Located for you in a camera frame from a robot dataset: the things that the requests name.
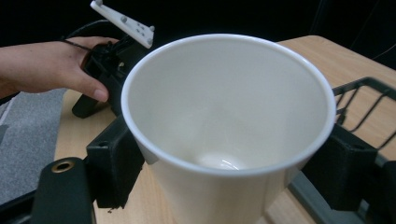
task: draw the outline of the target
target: human hand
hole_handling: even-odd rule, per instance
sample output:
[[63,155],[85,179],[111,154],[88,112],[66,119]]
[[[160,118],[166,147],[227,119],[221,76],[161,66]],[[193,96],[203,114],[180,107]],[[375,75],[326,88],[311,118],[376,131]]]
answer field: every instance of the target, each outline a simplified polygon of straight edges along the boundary
[[[73,37],[71,42],[92,49],[107,37]],[[0,48],[0,98],[18,91],[44,92],[58,88],[79,91],[95,100],[108,99],[106,87],[87,75],[81,67],[89,52],[53,41]]]

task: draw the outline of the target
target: table surface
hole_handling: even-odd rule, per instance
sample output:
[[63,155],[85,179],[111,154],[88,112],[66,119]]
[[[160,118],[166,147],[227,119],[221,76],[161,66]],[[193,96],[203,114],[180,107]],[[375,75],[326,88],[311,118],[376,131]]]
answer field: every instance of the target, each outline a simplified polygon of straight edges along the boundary
[[[333,88],[362,77],[376,77],[396,88],[395,70],[345,49],[323,37],[309,35],[282,41],[279,44],[298,52],[313,63]],[[85,158],[86,146],[115,118],[106,104],[99,105],[98,111],[89,118],[76,118],[72,114],[71,108],[79,96],[80,94],[75,91],[67,91],[64,95],[55,160],[65,157]],[[359,110],[366,107],[367,103],[357,103],[355,106]],[[361,139],[375,142],[376,138],[381,138],[380,133],[394,131],[396,127],[394,111],[391,111],[387,106],[383,110],[378,116],[380,118],[375,118],[372,124],[369,124],[368,132],[359,133]],[[390,145],[381,150],[385,157],[392,160],[396,160],[396,150],[391,150],[391,148],[396,148],[395,142],[392,141]],[[95,206],[95,214],[99,224],[176,223],[146,164],[124,209],[98,209]],[[287,189],[271,205],[264,217],[266,223],[314,223],[314,220]]]

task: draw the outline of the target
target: finger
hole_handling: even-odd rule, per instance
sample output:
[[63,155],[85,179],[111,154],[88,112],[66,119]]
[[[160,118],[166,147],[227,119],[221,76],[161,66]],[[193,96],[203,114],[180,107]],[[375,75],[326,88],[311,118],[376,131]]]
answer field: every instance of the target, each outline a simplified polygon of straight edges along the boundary
[[81,70],[78,72],[80,73],[78,76],[70,76],[70,80],[67,82],[67,88],[79,91],[97,101],[106,102],[108,99],[108,90],[105,85]]

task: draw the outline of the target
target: white paper cup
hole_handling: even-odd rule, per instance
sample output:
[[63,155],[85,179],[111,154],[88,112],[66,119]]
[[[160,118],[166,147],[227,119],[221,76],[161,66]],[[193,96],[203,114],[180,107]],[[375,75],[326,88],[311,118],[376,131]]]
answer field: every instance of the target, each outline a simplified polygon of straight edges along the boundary
[[178,224],[258,222],[335,116],[314,65],[244,35],[154,50],[127,77],[121,105]]

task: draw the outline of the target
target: gray carpet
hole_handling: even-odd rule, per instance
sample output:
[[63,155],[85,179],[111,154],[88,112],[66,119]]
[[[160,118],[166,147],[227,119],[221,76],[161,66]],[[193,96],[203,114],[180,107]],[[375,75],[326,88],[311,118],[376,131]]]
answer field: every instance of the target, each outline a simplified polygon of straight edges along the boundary
[[0,204],[36,189],[53,161],[63,95],[20,93],[0,106]]

